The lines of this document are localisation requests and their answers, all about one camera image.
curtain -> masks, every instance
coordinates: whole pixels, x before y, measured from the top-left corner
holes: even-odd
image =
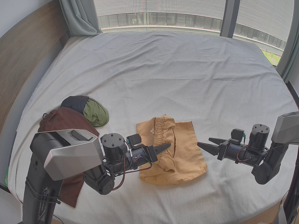
[[[294,0],[294,15],[288,41],[283,55],[279,61],[276,71],[285,83],[289,81],[290,75],[299,59],[299,0]]]
[[[93,0],[59,0],[71,36],[101,33]]]

wooden bed frame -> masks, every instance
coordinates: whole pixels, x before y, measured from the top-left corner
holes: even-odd
[[[53,0],[0,38],[1,188],[22,111],[47,67],[67,41],[67,31],[59,1]]]

mattress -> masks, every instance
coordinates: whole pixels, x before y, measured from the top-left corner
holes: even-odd
[[[8,187],[23,200],[30,142],[44,113],[68,96],[86,95],[107,108],[100,136],[136,133],[136,124],[167,114],[191,120],[196,137],[228,139],[234,128],[270,127],[298,108],[283,80],[253,43],[175,32],[120,32],[71,39],[25,107],[13,146]],[[77,206],[56,205],[64,223],[238,223],[279,202],[288,190],[297,155],[290,145],[280,172],[265,185],[252,168],[202,150],[206,174],[180,185],[157,186],[126,175],[123,186],[101,196],[88,185]]]

white bed sheet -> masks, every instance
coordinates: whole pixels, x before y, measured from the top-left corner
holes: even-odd
[[[71,39],[23,111],[9,166],[8,185],[23,200],[29,149],[43,113],[70,95],[87,95],[110,115],[100,136],[136,133],[136,124],[167,114],[192,120],[198,141],[229,138],[233,128],[270,127],[298,110],[283,80],[253,43],[192,33],[122,32]],[[156,186],[138,173],[101,196],[84,184],[75,209],[62,203],[64,223],[238,223],[276,204],[288,190],[297,147],[290,145],[280,172],[266,185],[252,168],[219,161],[202,151],[208,172],[181,185]]]

green lawn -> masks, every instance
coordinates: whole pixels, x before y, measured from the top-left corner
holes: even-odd
[[[277,56],[277,55],[275,55],[271,52],[265,51],[265,50],[262,50],[262,52],[264,53],[265,57],[267,57],[267,59],[271,62],[272,65],[277,65],[270,58],[274,59],[276,61],[276,63],[278,63],[280,60],[280,56]]]

